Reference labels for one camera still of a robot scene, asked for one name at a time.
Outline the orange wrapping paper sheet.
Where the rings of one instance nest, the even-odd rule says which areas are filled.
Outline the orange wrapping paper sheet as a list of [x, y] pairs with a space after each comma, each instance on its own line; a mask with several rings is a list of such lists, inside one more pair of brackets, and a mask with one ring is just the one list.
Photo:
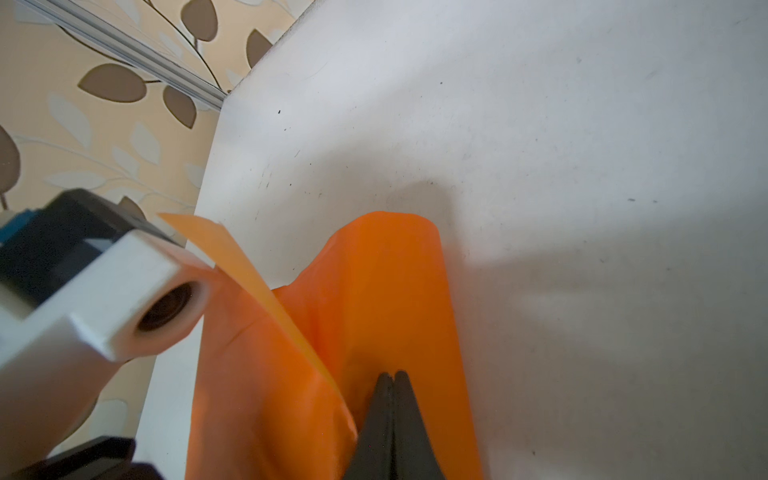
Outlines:
[[189, 479], [339, 479], [382, 374], [408, 377], [442, 474], [483, 475], [437, 227], [374, 212], [272, 289], [227, 229], [166, 221], [215, 265], [197, 366]]

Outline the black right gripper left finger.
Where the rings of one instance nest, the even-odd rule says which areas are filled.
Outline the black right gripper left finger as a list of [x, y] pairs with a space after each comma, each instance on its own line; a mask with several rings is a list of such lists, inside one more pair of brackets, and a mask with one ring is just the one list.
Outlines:
[[354, 454], [344, 480], [389, 480], [392, 478], [393, 379], [387, 373], [377, 378]]

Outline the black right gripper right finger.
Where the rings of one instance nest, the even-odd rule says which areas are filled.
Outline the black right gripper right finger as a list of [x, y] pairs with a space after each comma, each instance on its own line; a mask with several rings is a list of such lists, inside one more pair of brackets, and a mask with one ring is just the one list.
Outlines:
[[394, 377], [392, 478], [445, 480], [405, 371]]

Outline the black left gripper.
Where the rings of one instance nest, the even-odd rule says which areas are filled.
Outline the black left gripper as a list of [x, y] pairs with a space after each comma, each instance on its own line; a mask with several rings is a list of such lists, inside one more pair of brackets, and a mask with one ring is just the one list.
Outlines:
[[136, 441], [132, 438], [100, 436], [63, 453], [46, 458], [6, 479], [157, 479], [163, 476], [149, 463], [134, 462]]

